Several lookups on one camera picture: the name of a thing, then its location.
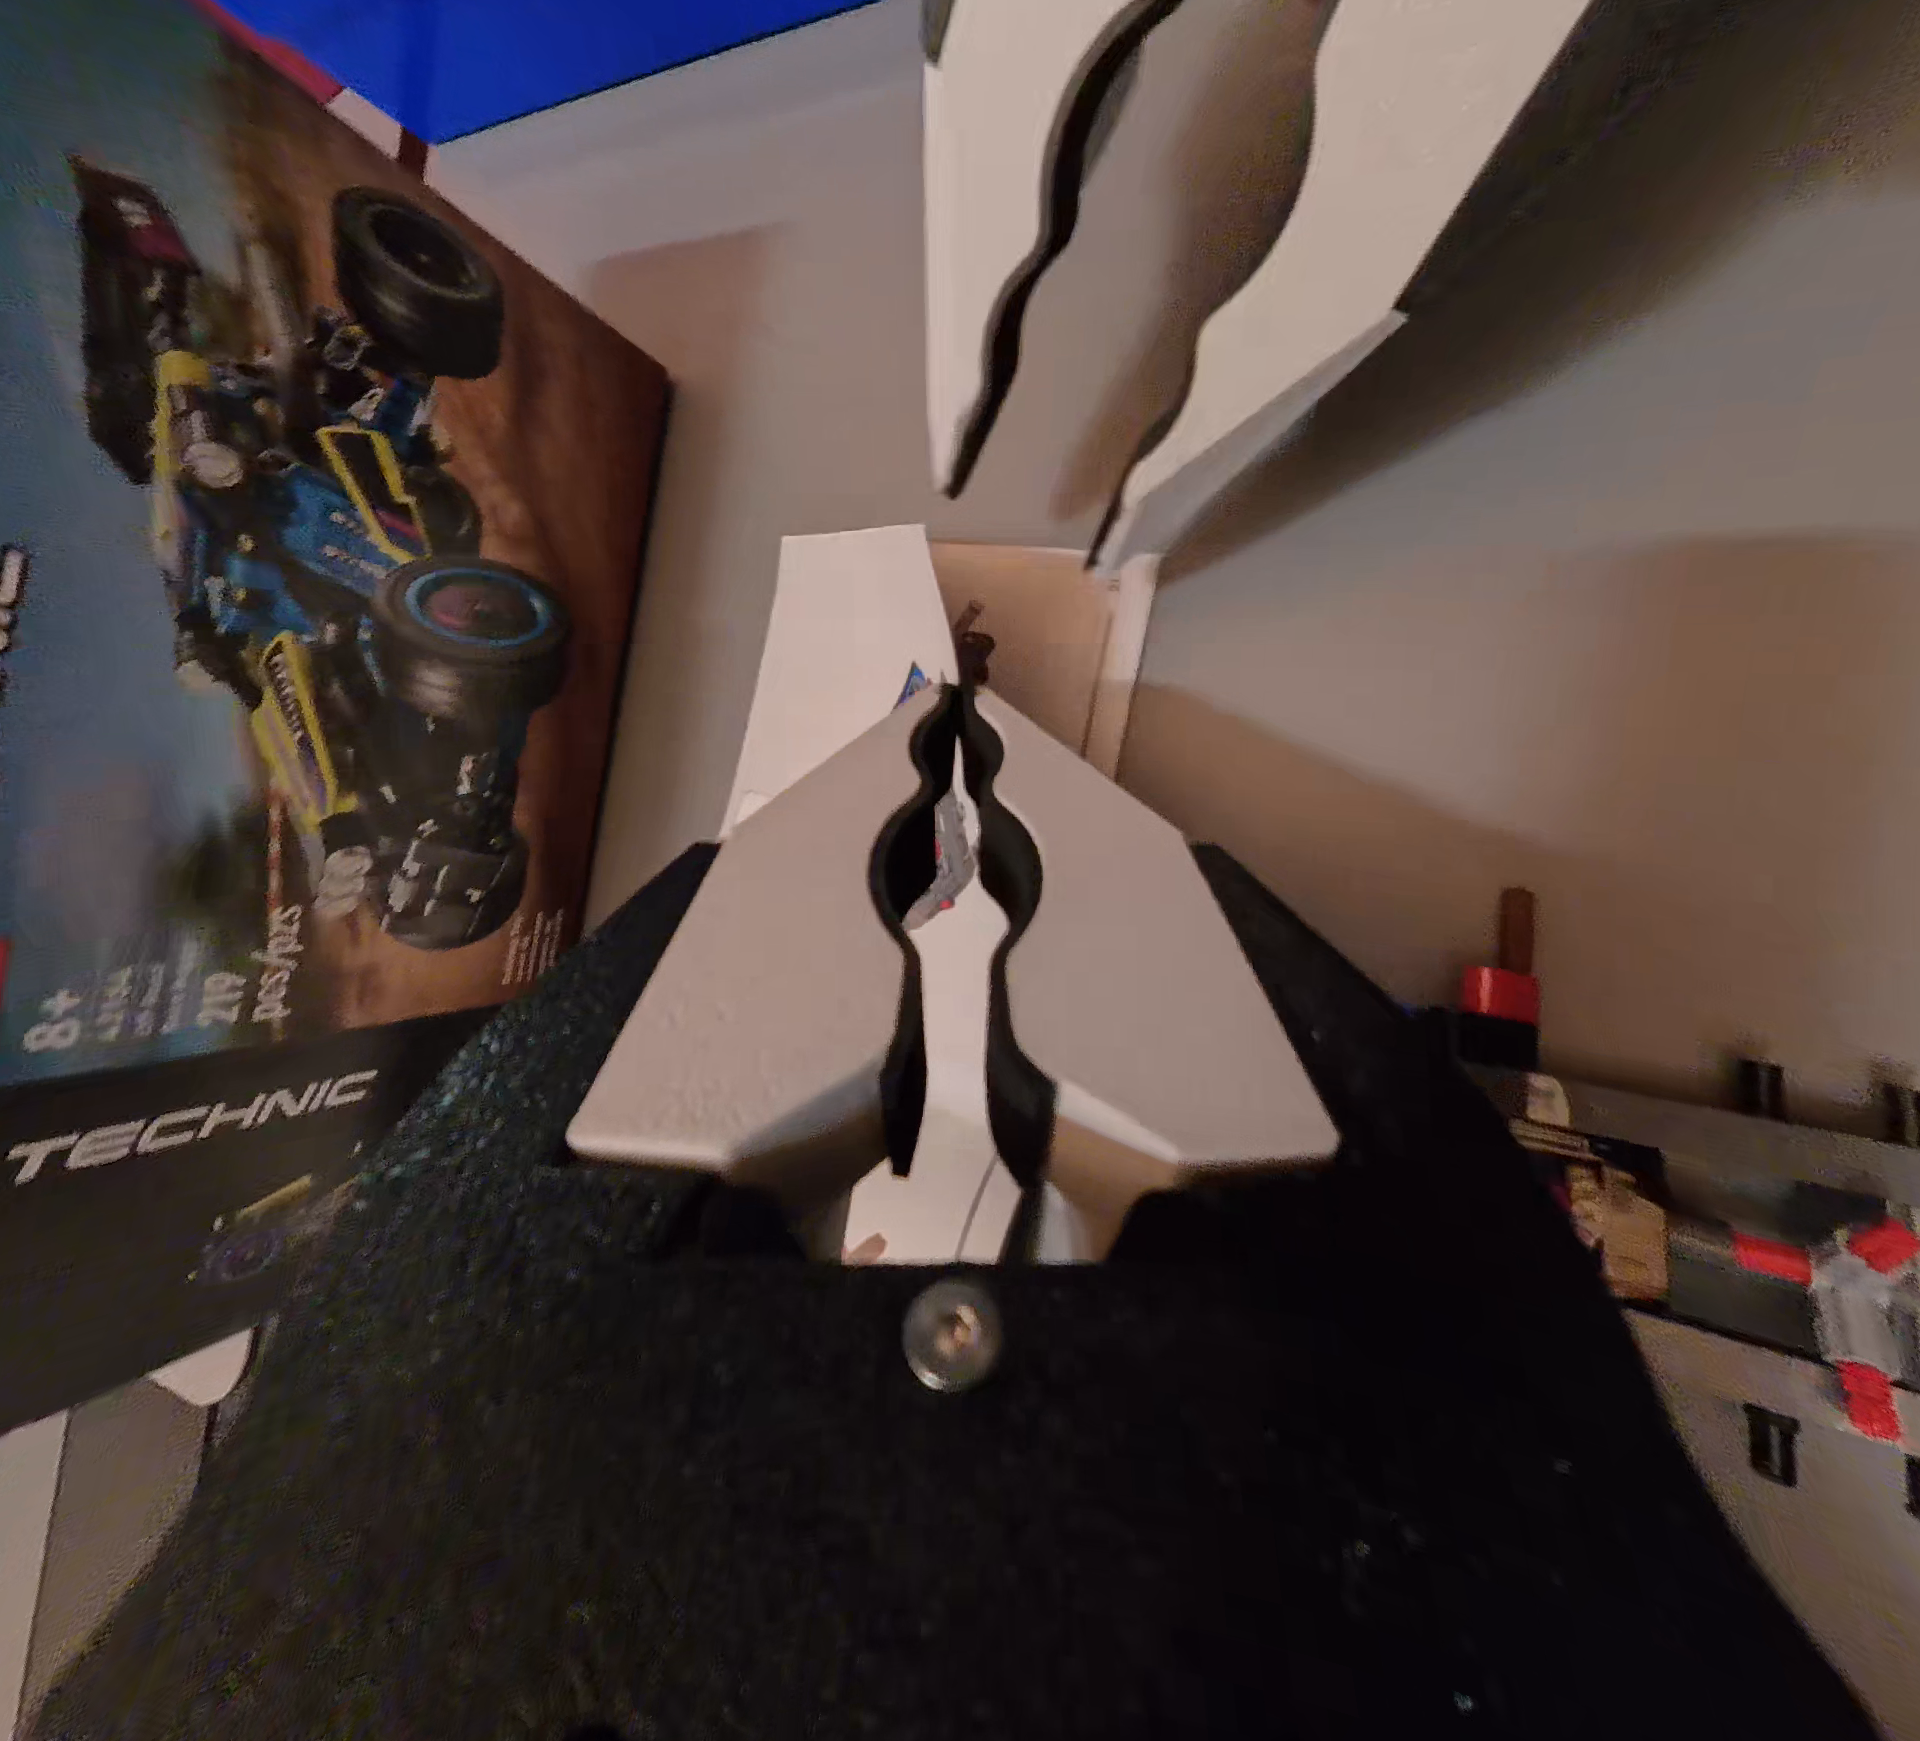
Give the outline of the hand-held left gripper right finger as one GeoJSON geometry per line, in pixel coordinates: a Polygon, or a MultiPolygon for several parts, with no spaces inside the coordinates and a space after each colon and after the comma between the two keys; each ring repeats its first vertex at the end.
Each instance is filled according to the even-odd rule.
{"type": "Polygon", "coordinates": [[[1106,1257],[1140,1202],[1317,1170],[1326,1102],[1187,841],[1018,709],[962,689],[986,968],[986,1118],[1018,1205],[996,1255],[1106,1257]]]}

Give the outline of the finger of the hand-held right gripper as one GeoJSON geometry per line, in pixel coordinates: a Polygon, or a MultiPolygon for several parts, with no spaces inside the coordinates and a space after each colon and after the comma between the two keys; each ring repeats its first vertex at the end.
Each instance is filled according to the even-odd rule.
{"type": "Polygon", "coordinates": [[[1026,314],[1077,227],[1116,78],[1184,0],[939,0],[926,30],[929,457],[956,499],[1013,384],[1026,314]]]}
{"type": "Polygon", "coordinates": [[[1594,0],[1332,0],[1265,258],[1205,321],[1089,568],[1162,555],[1407,321],[1410,287],[1594,0]]]}

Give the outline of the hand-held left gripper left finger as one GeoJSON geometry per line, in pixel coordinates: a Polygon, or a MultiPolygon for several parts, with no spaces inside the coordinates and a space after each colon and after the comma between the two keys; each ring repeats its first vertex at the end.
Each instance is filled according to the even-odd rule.
{"type": "Polygon", "coordinates": [[[929,687],[743,820],[710,858],[565,1130],[592,1164],[721,1177],[796,1222],[924,1124],[921,956],[953,707],[929,687]]]}

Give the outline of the lego chassis assembly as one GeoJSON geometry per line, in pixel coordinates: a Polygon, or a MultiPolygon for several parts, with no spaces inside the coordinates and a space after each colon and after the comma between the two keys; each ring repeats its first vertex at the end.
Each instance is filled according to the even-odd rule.
{"type": "Polygon", "coordinates": [[[1839,1127],[1783,1068],[1726,1062],[1726,1104],[1549,1073],[1537,899],[1502,887],[1495,950],[1419,1008],[1495,1104],[1658,1370],[1739,1408],[1751,1477],[1794,1489],[1814,1419],[1896,1469],[1915,1521],[1915,1080],[1875,1073],[1839,1127]]]}

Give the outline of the instruction booklet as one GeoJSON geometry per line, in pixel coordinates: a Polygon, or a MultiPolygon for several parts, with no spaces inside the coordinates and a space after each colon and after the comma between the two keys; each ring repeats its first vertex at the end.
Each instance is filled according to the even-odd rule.
{"type": "MultiPolygon", "coordinates": [[[[1130,569],[1089,574],[1080,555],[1051,579],[1026,578],[1013,590],[967,565],[959,593],[983,607],[971,631],[992,647],[988,677],[979,684],[956,655],[922,527],[784,538],[725,838],[895,706],[946,684],[1003,700],[1118,784],[1106,756],[1123,737],[1143,646],[1141,629],[1123,631],[1123,624],[1143,622],[1134,590],[1130,569]]],[[[994,908],[991,929],[969,912],[959,929],[959,959],[986,971],[1006,915],[980,879],[956,703],[953,781],[932,809],[934,864],[903,910],[903,926],[921,956],[919,931],[929,919],[950,907],[994,908]]]]}

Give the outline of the lego set box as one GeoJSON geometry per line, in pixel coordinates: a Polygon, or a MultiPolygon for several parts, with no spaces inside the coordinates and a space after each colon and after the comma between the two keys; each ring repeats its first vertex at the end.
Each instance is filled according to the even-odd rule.
{"type": "Polygon", "coordinates": [[[667,379],[184,0],[4,0],[2,1414],[262,1322],[584,925],[667,379]]]}

